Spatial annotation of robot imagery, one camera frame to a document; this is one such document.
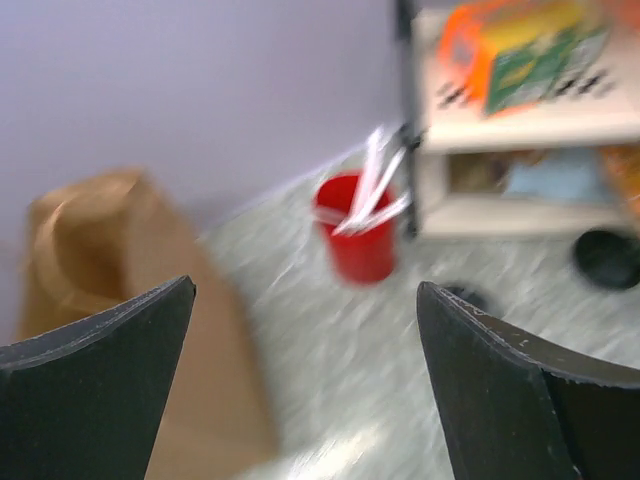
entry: red cup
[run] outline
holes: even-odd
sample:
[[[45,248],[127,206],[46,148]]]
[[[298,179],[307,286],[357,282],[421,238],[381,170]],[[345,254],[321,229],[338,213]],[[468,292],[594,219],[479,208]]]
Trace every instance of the red cup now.
[[[349,213],[360,172],[345,173],[327,180],[318,190],[315,207],[325,207]],[[387,189],[374,212],[393,200]],[[388,220],[371,230],[349,235],[333,235],[335,225],[317,222],[327,241],[334,269],[348,282],[370,285],[387,278],[395,267],[394,222]]]

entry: black round object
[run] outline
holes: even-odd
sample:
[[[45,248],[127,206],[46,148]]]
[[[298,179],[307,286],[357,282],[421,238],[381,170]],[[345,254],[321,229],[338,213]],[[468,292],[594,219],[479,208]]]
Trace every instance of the black round object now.
[[[590,230],[573,246],[573,261],[591,283],[628,290],[640,283],[640,242],[609,230]]]
[[[493,315],[494,317],[500,316],[496,303],[490,301],[486,295],[480,293],[475,287],[461,283],[453,283],[445,285],[442,288],[489,315]]]

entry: gray wall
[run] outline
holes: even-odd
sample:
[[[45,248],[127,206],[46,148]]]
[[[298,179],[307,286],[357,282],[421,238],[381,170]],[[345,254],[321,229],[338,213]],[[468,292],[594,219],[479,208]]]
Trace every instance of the gray wall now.
[[[390,9],[0,2],[0,253],[19,249],[32,198],[110,166],[148,166],[204,227],[353,149],[375,125],[397,125]],[[0,281],[6,312],[11,285]],[[12,317],[0,320],[0,343]]]

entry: brown cardboard box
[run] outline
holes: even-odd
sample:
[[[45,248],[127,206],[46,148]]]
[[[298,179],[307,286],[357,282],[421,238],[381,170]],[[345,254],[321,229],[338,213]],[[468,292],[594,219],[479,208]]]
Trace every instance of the brown cardboard box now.
[[[21,339],[178,275],[196,284],[148,480],[226,478],[276,455],[276,429],[242,304],[188,222],[140,171],[110,172],[36,200],[28,247]]]

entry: gray floor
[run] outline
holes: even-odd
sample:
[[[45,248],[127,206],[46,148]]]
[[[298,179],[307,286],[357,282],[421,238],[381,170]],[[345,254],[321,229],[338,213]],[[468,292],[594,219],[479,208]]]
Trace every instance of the gray floor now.
[[[484,287],[504,318],[640,368],[640,291],[606,294],[569,263],[569,240],[416,242],[398,268],[353,289],[332,274],[310,222],[320,179],[205,238],[251,306],[283,456],[246,479],[452,480],[415,321],[422,280]]]

